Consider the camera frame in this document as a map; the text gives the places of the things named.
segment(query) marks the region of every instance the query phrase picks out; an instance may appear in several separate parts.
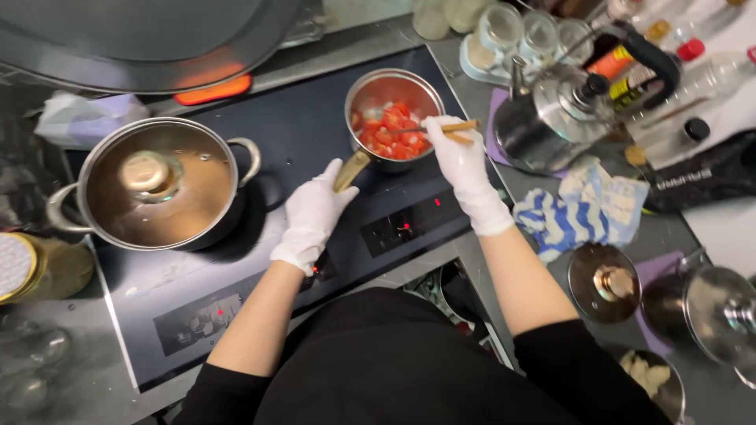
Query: dish towel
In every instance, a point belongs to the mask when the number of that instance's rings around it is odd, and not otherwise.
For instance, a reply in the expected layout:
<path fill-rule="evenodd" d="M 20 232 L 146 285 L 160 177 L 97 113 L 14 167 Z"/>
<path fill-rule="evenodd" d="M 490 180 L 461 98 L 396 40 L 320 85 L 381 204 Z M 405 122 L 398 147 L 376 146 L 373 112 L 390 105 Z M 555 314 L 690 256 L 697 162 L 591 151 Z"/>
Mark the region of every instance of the dish towel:
<path fill-rule="evenodd" d="M 544 264 L 586 242 L 622 247 L 633 240 L 649 184 L 611 177 L 596 157 L 575 161 L 556 199 L 534 189 L 515 205 L 515 222 L 533 235 Z"/>

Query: stainless steel kettle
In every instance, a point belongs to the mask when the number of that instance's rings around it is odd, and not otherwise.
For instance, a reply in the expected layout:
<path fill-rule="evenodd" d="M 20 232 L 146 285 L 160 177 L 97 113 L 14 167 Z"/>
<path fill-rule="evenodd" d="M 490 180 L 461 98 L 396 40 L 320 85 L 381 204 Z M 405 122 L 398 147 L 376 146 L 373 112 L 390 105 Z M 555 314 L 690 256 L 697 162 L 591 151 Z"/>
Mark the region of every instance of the stainless steel kettle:
<path fill-rule="evenodd" d="M 624 39 L 627 51 L 656 71 L 664 88 L 644 103 L 651 109 L 670 96 L 680 81 L 672 59 L 627 27 L 609 31 Z M 608 135 L 615 124 L 606 77 L 555 64 L 542 72 L 530 88 L 522 87 L 525 62 L 513 58 L 510 98 L 503 102 L 492 127 L 501 153 L 513 166 L 537 174 L 564 169 L 581 152 Z"/>

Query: induction cooktop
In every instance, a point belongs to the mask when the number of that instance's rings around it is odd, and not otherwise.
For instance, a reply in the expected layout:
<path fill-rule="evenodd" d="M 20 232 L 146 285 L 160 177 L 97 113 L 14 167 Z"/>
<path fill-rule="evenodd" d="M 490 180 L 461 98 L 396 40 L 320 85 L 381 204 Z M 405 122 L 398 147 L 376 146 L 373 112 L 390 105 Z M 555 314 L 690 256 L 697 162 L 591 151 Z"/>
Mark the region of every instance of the induction cooktop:
<path fill-rule="evenodd" d="M 93 237 L 135 388 L 146 391 L 204 361 L 268 267 L 287 228 L 284 201 L 333 158 L 352 155 L 344 99 L 355 80 L 380 68 L 418 74 L 436 88 L 447 114 L 465 116 L 425 46 L 183 116 L 223 138 L 254 140 L 262 168 L 244 189 L 249 202 L 242 222 L 210 248 L 139 252 Z M 243 174 L 249 157 L 233 151 Z M 86 153 L 68 154 L 78 175 Z M 509 202 L 492 163 L 486 166 Z M 302 282 L 294 316 L 470 229 L 433 155 L 402 174 L 366 169 L 354 185 L 360 194 L 344 211 L 314 276 Z"/>

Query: red bottle cap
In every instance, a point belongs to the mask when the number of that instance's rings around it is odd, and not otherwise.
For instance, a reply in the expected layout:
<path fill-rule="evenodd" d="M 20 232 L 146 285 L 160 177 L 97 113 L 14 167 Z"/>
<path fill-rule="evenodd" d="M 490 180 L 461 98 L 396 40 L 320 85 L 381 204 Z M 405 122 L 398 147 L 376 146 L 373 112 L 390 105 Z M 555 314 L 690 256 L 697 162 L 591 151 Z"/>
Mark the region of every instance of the red bottle cap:
<path fill-rule="evenodd" d="M 704 54 L 705 51 L 706 46 L 704 46 L 704 43 L 701 40 L 690 39 L 687 43 L 681 45 L 680 48 L 677 49 L 677 57 L 679 57 L 682 62 L 690 62 Z"/>

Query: hand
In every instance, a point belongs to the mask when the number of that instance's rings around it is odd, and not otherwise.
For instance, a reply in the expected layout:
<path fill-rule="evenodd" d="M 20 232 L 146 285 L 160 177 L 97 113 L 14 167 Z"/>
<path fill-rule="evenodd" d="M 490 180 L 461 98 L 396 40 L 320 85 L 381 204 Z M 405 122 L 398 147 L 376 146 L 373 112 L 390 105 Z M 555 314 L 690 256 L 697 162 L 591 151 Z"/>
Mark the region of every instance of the hand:
<path fill-rule="evenodd" d="M 271 261 L 283 260 L 312 276 L 312 265 L 321 256 L 344 208 L 360 193 L 354 186 L 333 192 L 333 181 L 342 161 L 335 159 L 326 171 L 299 186 L 286 201 L 289 228 L 271 252 Z"/>
<path fill-rule="evenodd" d="M 426 118 L 423 126 L 428 130 L 441 173 L 454 188 L 454 196 L 470 217 L 472 229 L 478 236 L 493 236 L 507 230 L 514 220 L 488 181 L 483 136 L 475 130 L 457 132 L 475 142 L 466 146 L 447 138 L 441 130 L 441 126 L 461 122 L 454 116 L 436 116 Z"/>

